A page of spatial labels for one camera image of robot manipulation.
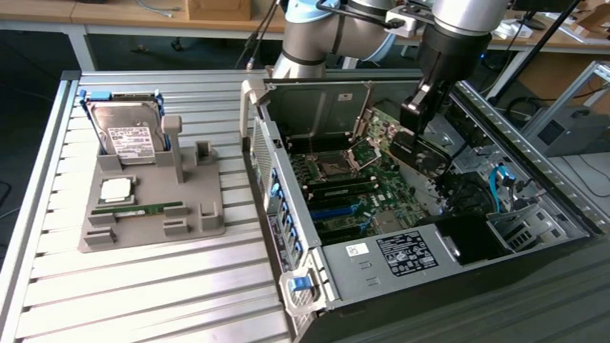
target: label sticker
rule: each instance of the label sticker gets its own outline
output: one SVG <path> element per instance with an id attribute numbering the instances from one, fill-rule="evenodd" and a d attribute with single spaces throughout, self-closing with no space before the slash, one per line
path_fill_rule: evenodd
<path id="1" fill-rule="evenodd" d="M 344 249 L 347 250 L 347 255 L 349 255 L 349 257 L 368 253 L 368 247 L 365 246 L 365 243 L 348 245 Z"/>
<path id="2" fill-rule="evenodd" d="M 141 159 L 155 157 L 151 131 L 147 126 L 109 127 L 112 146 L 121 159 Z"/>
<path id="3" fill-rule="evenodd" d="M 378 239 L 378 245 L 396 277 L 438 266 L 419 231 Z"/>
<path id="4" fill-rule="evenodd" d="M 353 97 L 352 93 L 339 94 L 337 100 L 339 101 L 349 101 L 352 97 Z"/>

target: blue cable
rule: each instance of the blue cable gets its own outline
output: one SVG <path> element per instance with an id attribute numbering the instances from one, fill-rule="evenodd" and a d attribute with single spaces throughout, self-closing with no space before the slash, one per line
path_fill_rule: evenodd
<path id="1" fill-rule="evenodd" d="M 494 169 L 491 170 L 491 174 L 488 175 L 488 189 L 491 190 L 491 195 L 494 196 L 495 200 L 495 211 L 499 213 L 502 208 L 499 206 L 499 196 L 498 191 L 495 189 L 495 175 L 498 172 L 502 175 L 502 177 L 507 177 L 512 180 L 515 179 L 515 176 L 508 172 L 508 168 L 506 168 L 506 166 L 502 165 L 494 167 Z"/>
<path id="2" fill-rule="evenodd" d="M 495 190 L 495 175 L 498 173 L 500 166 L 494 167 L 491 170 L 491 174 L 488 175 L 488 189 L 491 190 L 491 195 L 494 196 L 495 200 L 495 211 L 499 213 L 500 212 L 500 207 L 499 207 L 499 197 L 498 197 L 498 191 Z"/>

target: circuit board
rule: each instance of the circuit board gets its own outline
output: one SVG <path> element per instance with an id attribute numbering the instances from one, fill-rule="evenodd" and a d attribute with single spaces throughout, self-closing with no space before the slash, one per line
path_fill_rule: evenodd
<path id="1" fill-rule="evenodd" d="M 323 244 L 407 229 L 428 215 L 402 178 L 399 165 L 368 143 L 361 140 L 348 150 L 291 155 Z M 315 187 L 327 185 L 328 192 L 315 192 Z"/>
<path id="2" fill-rule="evenodd" d="M 367 135 L 373 139 L 379 145 L 379 149 L 384 153 L 388 153 L 391 139 L 400 130 L 404 129 L 398 120 L 379 109 L 372 108 L 372 118 L 368 122 Z"/>

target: hard drive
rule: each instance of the hard drive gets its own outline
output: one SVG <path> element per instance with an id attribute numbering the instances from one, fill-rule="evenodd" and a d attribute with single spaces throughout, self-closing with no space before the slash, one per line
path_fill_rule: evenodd
<path id="1" fill-rule="evenodd" d="M 155 96 L 125 95 L 96 99 L 89 99 L 85 106 L 101 152 L 119 155 L 121 164 L 155 163 L 155 152 L 168 149 L 159 100 Z"/>

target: barcode sticker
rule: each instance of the barcode sticker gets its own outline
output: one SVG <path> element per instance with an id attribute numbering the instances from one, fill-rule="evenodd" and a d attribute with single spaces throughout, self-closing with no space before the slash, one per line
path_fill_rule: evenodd
<path id="1" fill-rule="evenodd" d="M 155 146 L 147 126 L 108 127 L 108 133 L 120 159 L 155 157 Z"/>

